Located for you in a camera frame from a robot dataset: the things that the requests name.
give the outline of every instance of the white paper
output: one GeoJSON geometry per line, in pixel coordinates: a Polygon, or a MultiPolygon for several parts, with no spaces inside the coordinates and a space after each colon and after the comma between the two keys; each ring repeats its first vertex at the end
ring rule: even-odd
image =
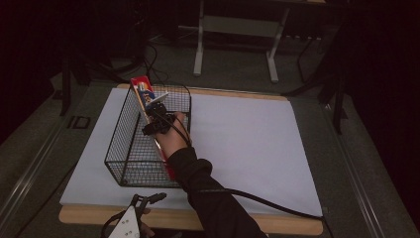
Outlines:
{"type": "MultiPolygon", "coordinates": [[[[113,89],[61,204],[127,206],[135,193],[166,192],[152,207],[191,209],[180,188],[120,187],[104,164],[127,89],[113,89]]],[[[192,94],[191,138],[212,177],[281,206],[321,216],[321,206],[288,101],[192,94]]],[[[249,213],[278,214],[237,197],[249,213]]]]}

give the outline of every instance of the gray floor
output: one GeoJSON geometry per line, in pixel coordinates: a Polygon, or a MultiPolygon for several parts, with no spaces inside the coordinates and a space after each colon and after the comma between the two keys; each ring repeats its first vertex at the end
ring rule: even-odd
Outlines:
{"type": "MultiPolygon", "coordinates": [[[[165,80],[168,76],[169,80],[190,87],[271,94],[302,85],[295,61],[305,42],[299,39],[281,42],[275,57],[280,83],[273,84],[269,81],[262,50],[269,47],[269,43],[259,40],[256,44],[256,39],[246,39],[257,47],[228,46],[220,43],[220,36],[206,36],[202,75],[195,77],[192,70],[196,35],[186,31],[185,36],[177,45],[163,44],[161,38],[153,39],[157,60],[152,81],[165,80]]],[[[154,55],[154,51],[148,49],[148,59],[152,60],[154,55]]],[[[321,56],[318,44],[304,55],[301,62],[305,76],[316,68],[321,56]]],[[[116,65],[119,63],[125,62],[115,60],[116,65]]],[[[144,73],[145,69],[140,68],[121,76],[130,78],[144,73]]],[[[73,83],[73,103],[66,116],[58,116],[60,101],[49,99],[1,145],[2,204],[8,202],[22,175],[36,179],[29,180],[22,189],[27,193],[25,199],[12,196],[13,202],[8,204],[13,204],[15,209],[3,207],[1,218],[6,217],[5,210],[11,214],[7,221],[0,221],[0,237],[15,237],[22,227],[25,229],[20,237],[99,237],[100,226],[69,225],[58,220],[59,198],[69,177],[65,175],[77,163],[108,94],[116,85],[96,73],[92,74],[95,78],[88,87],[73,83]],[[72,129],[67,127],[71,116],[90,117],[92,121],[87,129],[72,129]],[[25,173],[32,160],[44,160],[40,172],[33,175],[25,173]]],[[[60,74],[52,81],[59,87],[60,74]]],[[[295,111],[324,215],[334,236],[419,237],[353,107],[352,99],[345,98],[347,119],[342,120],[343,135],[339,136],[331,125],[331,110],[316,100],[318,91],[319,88],[314,88],[288,99],[295,111]]],[[[325,229],[319,237],[331,237],[331,234],[325,229]]]]}

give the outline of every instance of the black sleeve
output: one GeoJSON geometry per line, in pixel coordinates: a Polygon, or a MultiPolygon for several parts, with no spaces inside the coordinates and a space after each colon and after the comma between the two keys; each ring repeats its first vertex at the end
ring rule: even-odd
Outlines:
{"type": "Polygon", "coordinates": [[[208,238],[265,237],[257,223],[229,193],[198,193],[194,190],[223,188],[210,177],[212,165],[199,159],[193,148],[175,152],[168,159],[175,178],[188,193],[208,238]]]}

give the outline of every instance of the wire mesh basket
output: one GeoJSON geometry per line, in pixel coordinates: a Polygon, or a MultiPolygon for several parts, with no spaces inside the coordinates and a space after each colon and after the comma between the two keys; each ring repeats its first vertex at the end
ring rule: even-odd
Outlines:
{"type": "MultiPolygon", "coordinates": [[[[169,92],[163,103],[168,113],[185,114],[184,127],[189,132],[191,96],[182,85],[154,85],[156,97],[169,92]]],[[[140,102],[133,86],[128,90],[114,134],[105,158],[105,165],[120,186],[179,187],[171,179],[162,157],[157,152],[155,139],[145,136],[146,126],[140,102]]]]}

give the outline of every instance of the metal stand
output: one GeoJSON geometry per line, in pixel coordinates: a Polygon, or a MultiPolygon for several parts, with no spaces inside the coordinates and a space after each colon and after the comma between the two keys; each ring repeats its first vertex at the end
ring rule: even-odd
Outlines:
{"type": "Polygon", "coordinates": [[[274,56],[283,33],[284,25],[290,9],[285,8],[280,22],[259,21],[250,19],[228,18],[209,16],[204,14],[204,0],[200,1],[200,16],[198,21],[198,46],[195,54],[193,74],[201,75],[203,62],[203,34],[206,32],[218,32],[228,34],[249,35],[257,37],[274,38],[271,49],[266,53],[266,60],[270,79],[278,82],[274,56]]]}

